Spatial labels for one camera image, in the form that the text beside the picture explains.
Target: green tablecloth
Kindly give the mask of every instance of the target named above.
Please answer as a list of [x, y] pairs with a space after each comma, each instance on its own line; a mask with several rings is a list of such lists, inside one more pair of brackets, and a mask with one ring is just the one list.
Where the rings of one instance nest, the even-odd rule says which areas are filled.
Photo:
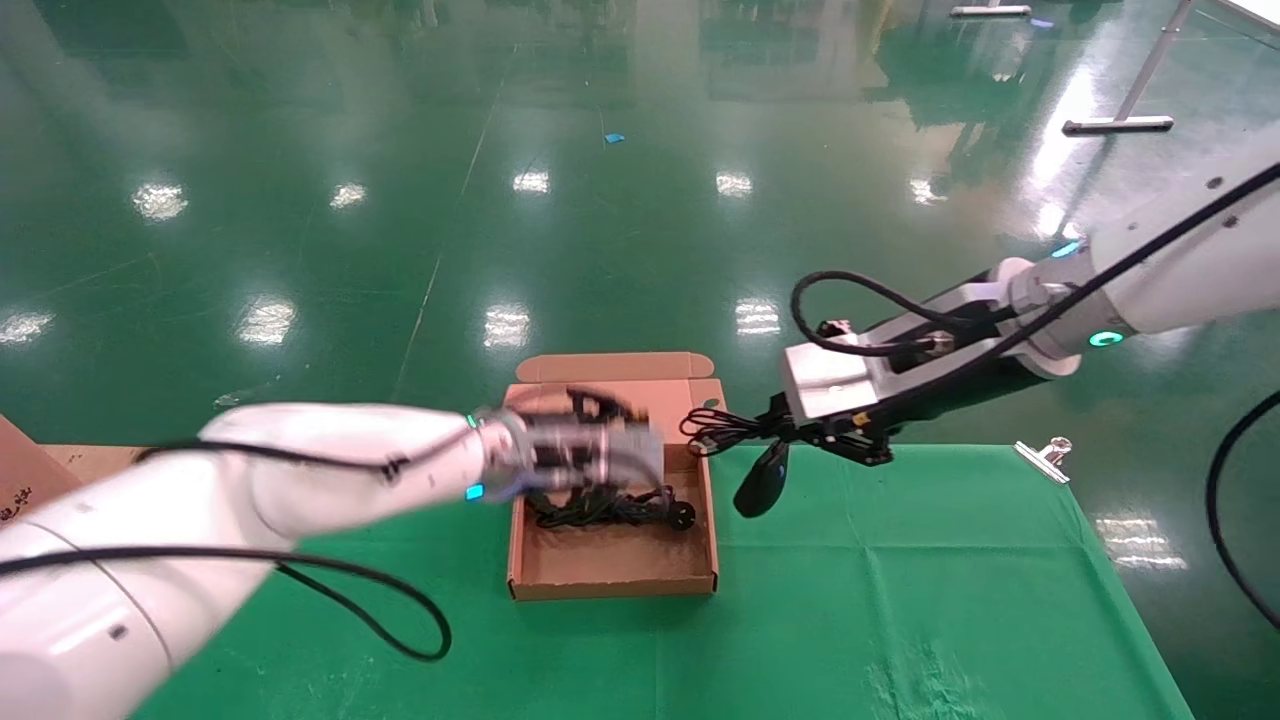
[[[904, 446], [869, 470], [797, 447], [782, 501], [744, 520], [758, 454], [712, 465], [714, 597], [517, 605], [508, 509], [435, 509], [306, 550], [426, 588], [456, 633], [443, 662], [275, 578], [138, 716], [1190, 717], [1070, 491], [1011, 448]], [[407, 601], [335, 584], [435, 642]]]

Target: cardboard box flap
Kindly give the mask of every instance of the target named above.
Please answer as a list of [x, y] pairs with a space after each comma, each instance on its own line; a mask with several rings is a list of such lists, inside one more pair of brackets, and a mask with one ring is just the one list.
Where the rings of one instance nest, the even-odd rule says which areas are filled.
[[0, 415], [0, 524], [79, 487], [76, 475]]
[[142, 447], [114, 445], [42, 445], [45, 454], [72, 471], [81, 484], [123, 473], [133, 465]]
[[712, 359], [696, 352], [598, 352], [539, 355], [516, 368], [522, 383], [682, 380], [709, 378]]

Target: metal stand base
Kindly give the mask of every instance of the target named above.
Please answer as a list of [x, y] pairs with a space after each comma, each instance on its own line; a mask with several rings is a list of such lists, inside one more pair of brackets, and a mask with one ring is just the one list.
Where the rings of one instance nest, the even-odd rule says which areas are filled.
[[956, 5], [951, 8], [952, 18], [965, 18], [965, 17], [987, 17], [987, 18], [1011, 18], [1014, 15], [1029, 15], [1032, 14], [1030, 5], [996, 5], [995, 8], [986, 5]]
[[1089, 118], [1087, 120], [1066, 120], [1062, 132], [1066, 135], [1101, 135], [1105, 132], [1164, 132], [1174, 127], [1169, 115], [1134, 115], [1125, 120], [1115, 118]]

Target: black cable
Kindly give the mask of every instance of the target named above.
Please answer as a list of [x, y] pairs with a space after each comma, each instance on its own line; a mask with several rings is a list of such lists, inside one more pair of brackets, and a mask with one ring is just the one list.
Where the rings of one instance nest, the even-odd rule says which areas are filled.
[[1226, 465], [1226, 459], [1231, 455], [1231, 448], [1240, 437], [1253, 427], [1263, 415], [1270, 413], [1280, 405], [1280, 391], [1272, 392], [1262, 402], [1258, 402], [1253, 410], [1249, 410], [1239, 421], [1228, 430], [1222, 442], [1219, 443], [1217, 451], [1213, 454], [1213, 462], [1210, 464], [1208, 469], [1208, 482], [1204, 483], [1204, 514], [1208, 515], [1208, 532], [1213, 538], [1213, 550], [1217, 551], [1217, 556], [1222, 559], [1222, 565], [1226, 566], [1226, 571], [1235, 580], [1235, 584], [1240, 588], [1240, 592], [1249, 598], [1253, 607], [1258, 609], [1258, 612], [1271, 623], [1271, 626], [1280, 630], [1280, 615], [1276, 615], [1275, 610], [1267, 607], [1263, 602], [1262, 596], [1258, 591], [1244, 579], [1240, 573], [1240, 568], [1235, 564], [1235, 559], [1231, 557], [1231, 552], [1226, 550], [1226, 541], [1222, 539], [1222, 523], [1217, 514], [1217, 495], [1219, 486], [1222, 480], [1222, 468]]
[[477, 428], [463, 428], [452, 436], [445, 437], [440, 442], [419, 450], [411, 455], [399, 455], [388, 457], [383, 462], [369, 462], [364, 460], [346, 460], [342, 457], [325, 457], [321, 455], [310, 455], [306, 452], [298, 452], [296, 450], [285, 450], [280, 447], [268, 447], [260, 445], [248, 445], [242, 442], [229, 442], [218, 439], [187, 439], [173, 442], [168, 445], [161, 445], [156, 447], [148, 447], [140, 452], [134, 459], [134, 462], [141, 462], [152, 455], [160, 455], [163, 452], [179, 452], [179, 451], [206, 451], [206, 452], [239, 452], [243, 455], [253, 455], [257, 457], [269, 457], [271, 460], [283, 460], [287, 462], [307, 462], [311, 465], [325, 465], [329, 468], [344, 468], [348, 470], [369, 470], [381, 474], [388, 480], [396, 479], [402, 470], [406, 468], [412, 468], [434, 459], [442, 452], [452, 448], [456, 443], [461, 442], [463, 438], [471, 433], [479, 432]]
[[643, 495], [620, 495], [617, 486], [600, 483], [585, 489], [573, 488], [564, 505], [557, 506], [547, 495], [536, 491], [526, 495], [526, 502], [534, 514], [534, 521], [543, 529], [626, 523], [687, 530], [694, 527], [698, 516], [692, 505], [676, 500], [676, 491], [671, 486]]
[[694, 407], [680, 421], [680, 432], [689, 436], [690, 452], [699, 457], [719, 455], [749, 439], [774, 437], [781, 427], [781, 419], [777, 424], [760, 423], [713, 407]]
[[[347, 562], [344, 560], [334, 560], [332, 557], [324, 557], [320, 555], [308, 555], [302, 552], [285, 552], [278, 550], [256, 550], [256, 548], [241, 548], [241, 547], [202, 547], [202, 546], [124, 546], [124, 547], [88, 547], [82, 550], [69, 550], [65, 552], [50, 552], [46, 555], [37, 555], [35, 557], [20, 557], [17, 560], [6, 560], [0, 562], [0, 578], [5, 575], [13, 575], [17, 573], [26, 573], [29, 570], [37, 570], [41, 568], [55, 568], [60, 565], [77, 565], [81, 562], [105, 562], [113, 560], [146, 560], [155, 557], [202, 557], [202, 559], [221, 559], [221, 560], [255, 560], [255, 561], [268, 561], [275, 562], [276, 570], [284, 575], [302, 583], [310, 589], [319, 592], [320, 594], [328, 597], [329, 600], [337, 602], [342, 607], [349, 610], [356, 618], [358, 618], [375, 635], [383, 639], [387, 644], [394, 648], [401, 655], [417, 660], [420, 662], [434, 662], [448, 655], [449, 648], [453, 646], [453, 632], [449, 629], [449, 621], [444, 618], [444, 612], [440, 610], [435, 602], [428, 597], [424, 592], [419, 591], [407, 582], [394, 577], [388, 575], [380, 570], [375, 570], [366, 565], [358, 565], [356, 562]], [[347, 575], [353, 575], [362, 578], [365, 580], [374, 582], [383, 587], [390, 588], [413, 602], [420, 607], [426, 610], [431, 619], [435, 620], [436, 628], [440, 630], [440, 647], [430, 652], [422, 652], [420, 650], [413, 650], [412, 647], [404, 644], [398, 638], [392, 635], [378, 620], [375, 620], [366, 610], [360, 607], [355, 601], [347, 596], [339, 593], [338, 591], [325, 585], [320, 580], [316, 580], [308, 575], [289, 568], [289, 565], [308, 565], [312, 568], [324, 568], [326, 570], [334, 570], [338, 573], [344, 573]]]
[[1204, 205], [1203, 208], [1192, 213], [1174, 227], [1160, 233], [1155, 238], [1147, 241], [1146, 245], [1143, 245], [1138, 250], [1134, 250], [1124, 259], [1117, 261], [1115, 265], [1111, 265], [1106, 270], [1102, 270], [1101, 273], [1091, 278], [1087, 283], [1071, 291], [1061, 301], [1055, 302], [1052, 306], [1044, 310], [1042, 315], [1039, 315], [1030, 323], [1023, 325], [1019, 331], [1014, 332], [1005, 340], [997, 342], [982, 355], [978, 355], [973, 360], [965, 363], [964, 365], [960, 365], [959, 368], [951, 370], [950, 373], [938, 375], [937, 378], [923, 382], [915, 387], [908, 388], [892, 397], [881, 401], [874, 407], [868, 409], [867, 410], [868, 420], [874, 420], [877, 416], [884, 415], [887, 411], [899, 407], [905, 402], [916, 400], [924, 393], [936, 392], [943, 386], [959, 380], [960, 378], [963, 378], [968, 373], [972, 373], [973, 370], [986, 364], [987, 361], [1000, 357], [1009, 350], [1012, 350], [1014, 347], [1030, 340], [1032, 336], [1044, 329], [1053, 320], [1057, 320], [1059, 318], [1065, 315], [1071, 307], [1079, 305], [1085, 297], [1101, 290], [1102, 286], [1129, 272], [1147, 258], [1151, 258], [1156, 252], [1164, 250], [1169, 245], [1180, 240], [1187, 233], [1194, 231], [1197, 227], [1207, 222], [1213, 215], [1217, 215], [1219, 213], [1226, 210], [1228, 208], [1239, 202], [1244, 197], [1248, 197], [1253, 192], [1270, 184], [1276, 178], [1280, 178], [1280, 163], [1274, 164], [1267, 169], [1260, 172], [1258, 174], [1251, 177], [1249, 179], [1242, 182], [1240, 184], [1235, 186], [1234, 188], [1219, 196], [1208, 205]]
[[809, 327], [809, 323], [804, 319], [804, 313], [800, 307], [800, 301], [804, 297], [804, 292], [810, 287], [823, 282], [823, 281], [844, 281], [851, 282], [854, 284], [861, 286], [886, 300], [890, 300], [895, 305], [914, 313], [925, 320], [932, 320], [942, 327], [951, 329], [961, 329], [972, 324], [970, 320], [952, 318], [945, 313], [938, 313], [915, 302], [906, 296], [899, 293], [893, 288], [881, 283], [879, 281], [872, 279], [867, 275], [859, 273], [849, 273], [845, 270], [823, 270], [818, 273], [810, 273], [803, 278], [800, 282], [791, 288], [791, 322], [795, 323], [796, 329], [800, 334], [805, 337], [809, 342], [817, 345], [823, 350], [829, 350], [832, 352], [842, 352], [845, 355], [859, 355], [863, 357], [888, 357], [892, 355], [904, 355], [908, 352], [920, 352], [923, 350], [933, 348], [933, 340], [931, 338], [918, 338], [904, 342], [893, 342], [888, 345], [845, 345], [842, 342], [835, 342], [829, 338], [824, 338], [818, 334], [817, 331]]

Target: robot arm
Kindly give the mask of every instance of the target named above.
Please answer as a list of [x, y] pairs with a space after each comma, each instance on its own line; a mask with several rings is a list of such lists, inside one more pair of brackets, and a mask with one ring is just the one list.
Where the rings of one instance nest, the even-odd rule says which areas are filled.
[[[1039, 263], [1005, 259], [863, 332], [847, 320], [826, 322], [806, 334], [820, 342], [785, 350], [785, 389], [767, 413], [708, 420], [695, 410], [686, 418], [696, 428], [690, 434], [709, 442], [709, 452], [777, 438], [733, 498], [739, 512], [754, 518], [781, 496], [787, 443], [879, 465], [893, 459], [890, 438], [905, 424], [1065, 378], [1084, 352], [1132, 334], [1277, 307], [1277, 159], [1280, 126]], [[792, 291], [797, 324], [800, 293], [813, 282], [878, 286], [831, 275], [810, 275]], [[838, 352], [833, 345], [852, 347]]]
[[[442, 502], [660, 478], [660, 438], [648, 427], [576, 420], [507, 411], [476, 420], [394, 406], [242, 407], [212, 420], [200, 439], [369, 465], [431, 450], [393, 477], [243, 452], [164, 452], [8, 527], [0, 560], [119, 546], [288, 551], [307, 537]], [[623, 452], [630, 461], [611, 469], [611, 456]], [[127, 716], [271, 569], [157, 557], [0, 578], [0, 707], [15, 717]]]
[[[1215, 159], [1137, 210], [1074, 238], [1039, 263], [1019, 258], [924, 302], [974, 320], [940, 328], [906, 313], [852, 333], [827, 323], [819, 334], [845, 345], [886, 345], [943, 334], [931, 351], [860, 357], [813, 343], [785, 351], [786, 404], [796, 425], [840, 418], [874, 419], [881, 433], [1073, 374], [1083, 354], [1139, 333], [1158, 333], [1280, 306], [1280, 126], [1251, 146]], [[1149, 258], [1079, 300], [1061, 316], [963, 380], [940, 378], [1029, 328], [1057, 305], [1148, 243], [1171, 237]]]

